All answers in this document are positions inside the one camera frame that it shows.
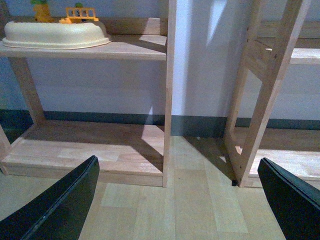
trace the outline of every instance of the yellow toy fence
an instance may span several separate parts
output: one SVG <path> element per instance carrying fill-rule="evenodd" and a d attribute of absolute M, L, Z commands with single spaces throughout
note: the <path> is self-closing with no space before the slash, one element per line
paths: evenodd
<path fill-rule="evenodd" d="M 81 23 L 82 20 L 99 21 L 96 17 L 96 10 L 94 7 L 66 7 L 66 18 L 62 18 L 61 24 L 75 24 Z"/>

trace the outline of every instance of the green toy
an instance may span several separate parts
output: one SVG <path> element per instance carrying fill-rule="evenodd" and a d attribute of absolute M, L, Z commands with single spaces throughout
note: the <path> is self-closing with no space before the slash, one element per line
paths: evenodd
<path fill-rule="evenodd" d="M 84 7 L 84 5 L 81 2 L 77 2 L 74 6 L 76 8 L 83 8 Z"/>
<path fill-rule="evenodd" d="M 30 3 L 34 4 L 47 4 L 47 0 L 31 0 Z"/>

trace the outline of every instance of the dark baseboard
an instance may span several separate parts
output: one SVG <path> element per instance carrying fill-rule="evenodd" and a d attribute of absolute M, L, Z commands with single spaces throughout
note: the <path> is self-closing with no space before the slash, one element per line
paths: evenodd
<path fill-rule="evenodd" d="M 172 116 L 171 135 L 202 138 L 222 138 L 226 117 Z"/>
<path fill-rule="evenodd" d="M 112 124 L 165 125 L 164 115 L 122 114 L 99 112 L 45 111 L 48 120 L 95 122 Z"/>
<path fill-rule="evenodd" d="M 236 127 L 248 128 L 251 118 L 236 120 Z M 296 120 L 296 119 L 269 119 L 266 127 L 268 129 L 299 129 L 299 130 L 320 130 L 320 120 Z"/>
<path fill-rule="evenodd" d="M 164 115 L 65 111 L 45 111 L 44 115 L 48 120 L 160 126 L 165 124 Z M 236 127 L 247 128 L 250 121 L 250 118 L 238 118 Z M 226 117 L 173 115 L 171 134 L 173 136 L 221 138 L 224 135 L 226 122 Z M 0 124 L 4 129 L 26 130 L 33 122 L 27 110 L 0 110 Z M 270 119 L 267 128 L 320 130 L 320 120 Z"/>

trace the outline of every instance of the toy figure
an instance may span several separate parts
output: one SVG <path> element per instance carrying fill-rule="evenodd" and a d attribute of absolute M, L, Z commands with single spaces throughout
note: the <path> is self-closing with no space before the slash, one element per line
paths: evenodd
<path fill-rule="evenodd" d="M 83 5 L 81 2 L 77 2 L 74 6 L 75 6 L 76 8 L 83 8 L 83 7 L 84 7 L 84 5 Z M 76 15 L 77 15 L 78 17 L 80 17 L 80 11 L 79 11 L 79 10 L 76 11 Z"/>
<path fill-rule="evenodd" d="M 34 18 L 37 22 L 40 23 L 53 23 L 55 21 L 54 18 L 50 15 L 49 6 L 47 0 L 31 0 L 30 1 L 33 7 L 33 11 L 35 11 Z"/>

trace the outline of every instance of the wooden shelving unit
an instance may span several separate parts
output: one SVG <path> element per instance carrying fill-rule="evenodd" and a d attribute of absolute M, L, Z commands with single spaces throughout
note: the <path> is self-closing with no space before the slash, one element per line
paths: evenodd
<path fill-rule="evenodd" d="M 289 64 L 320 65 L 320 22 L 304 24 L 311 0 L 288 0 L 281 21 L 261 25 L 265 3 L 252 3 L 224 143 L 240 187 L 261 187 L 257 168 L 263 157 L 320 187 L 320 131 L 266 129 Z M 261 80 L 262 87 L 250 127 L 238 128 L 235 125 L 249 70 Z"/>
<path fill-rule="evenodd" d="M 11 19 L 0 0 L 1 25 Z M 113 42 L 75 50 L 11 48 L 8 57 L 34 125 L 13 144 L 0 126 L 0 168 L 6 175 L 60 178 L 96 155 L 99 180 L 147 186 L 167 185 L 171 135 L 172 78 L 176 0 L 169 0 L 168 19 L 102 18 Z M 73 58 L 166 61 L 165 126 L 46 120 L 26 58 Z"/>

